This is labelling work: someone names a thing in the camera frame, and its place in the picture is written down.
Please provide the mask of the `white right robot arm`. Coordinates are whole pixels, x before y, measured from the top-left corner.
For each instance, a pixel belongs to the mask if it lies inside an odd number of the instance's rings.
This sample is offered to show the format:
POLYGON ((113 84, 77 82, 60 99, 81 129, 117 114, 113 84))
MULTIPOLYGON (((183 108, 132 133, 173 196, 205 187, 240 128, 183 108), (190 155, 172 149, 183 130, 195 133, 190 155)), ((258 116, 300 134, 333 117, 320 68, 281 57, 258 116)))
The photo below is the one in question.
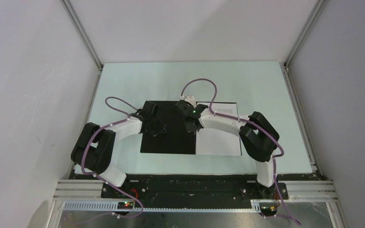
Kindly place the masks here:
POLYGON ((205 104, 193 105, 180 100, 174 106, 182 115, 188 132, 215 129, 240 137, 247 154, 256 161, 257 191, 265 199, 277 191, 274 151, 280 147, 279 134, 260 112, 248 116, 213 111, 205 104))

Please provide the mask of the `printed white paper sheet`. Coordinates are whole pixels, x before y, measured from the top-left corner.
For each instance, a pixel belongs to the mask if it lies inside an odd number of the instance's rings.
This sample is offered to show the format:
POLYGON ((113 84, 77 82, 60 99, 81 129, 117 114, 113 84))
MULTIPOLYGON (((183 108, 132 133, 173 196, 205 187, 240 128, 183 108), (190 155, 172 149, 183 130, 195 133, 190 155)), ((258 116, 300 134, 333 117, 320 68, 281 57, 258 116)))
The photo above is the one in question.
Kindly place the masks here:
POLYGON ((223 113, 228 115, 237 115, 238 109, 236 103, 219 103, 214 102, 212 104, 212 110, 217 113, 223 113))

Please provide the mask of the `beige black file folder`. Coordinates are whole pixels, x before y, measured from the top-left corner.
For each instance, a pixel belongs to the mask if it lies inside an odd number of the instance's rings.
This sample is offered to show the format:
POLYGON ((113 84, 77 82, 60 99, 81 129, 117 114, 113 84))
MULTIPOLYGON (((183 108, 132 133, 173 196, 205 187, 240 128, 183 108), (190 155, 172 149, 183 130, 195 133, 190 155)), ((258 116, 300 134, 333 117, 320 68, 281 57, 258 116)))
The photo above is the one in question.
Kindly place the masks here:
POLYGON ((196 133, 189 133, 183 117, 174 107, 176 101, 153 101, 158 105, 158 116, 166 124, 167 133, 153 137, 143 133, 140 153, 196 155, 196 133))

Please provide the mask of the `white paper stack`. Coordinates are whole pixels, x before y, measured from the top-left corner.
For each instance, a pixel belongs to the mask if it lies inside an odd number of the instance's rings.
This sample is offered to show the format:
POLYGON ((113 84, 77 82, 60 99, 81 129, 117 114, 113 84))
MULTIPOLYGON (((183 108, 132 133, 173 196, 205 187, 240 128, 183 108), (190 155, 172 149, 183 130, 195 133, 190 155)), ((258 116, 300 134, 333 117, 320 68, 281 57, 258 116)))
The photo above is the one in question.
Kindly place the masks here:
POLYGON ((216 129, 201 129, 196 133, 196 155, 234 156, 242 155, 240 138, 216 129))

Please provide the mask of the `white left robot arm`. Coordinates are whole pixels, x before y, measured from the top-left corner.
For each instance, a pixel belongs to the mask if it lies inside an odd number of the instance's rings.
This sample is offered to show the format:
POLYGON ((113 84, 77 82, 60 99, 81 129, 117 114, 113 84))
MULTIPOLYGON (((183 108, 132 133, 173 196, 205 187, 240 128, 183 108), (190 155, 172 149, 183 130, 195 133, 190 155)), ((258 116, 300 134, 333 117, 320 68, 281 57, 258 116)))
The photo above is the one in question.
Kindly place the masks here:
POLYGON ((142 108, 127 118, 100 126, 85 124, 74 149, 71 160, 82 168, 85 175, 94 175, 113 185, 113 192, 120 198, 129 196, 131 184, 127 174, 111 162, 115 143, 132 135, 148 133, 158 136, 166 133, 166 124, 158 116, 159 106, 146 101, 142 108))

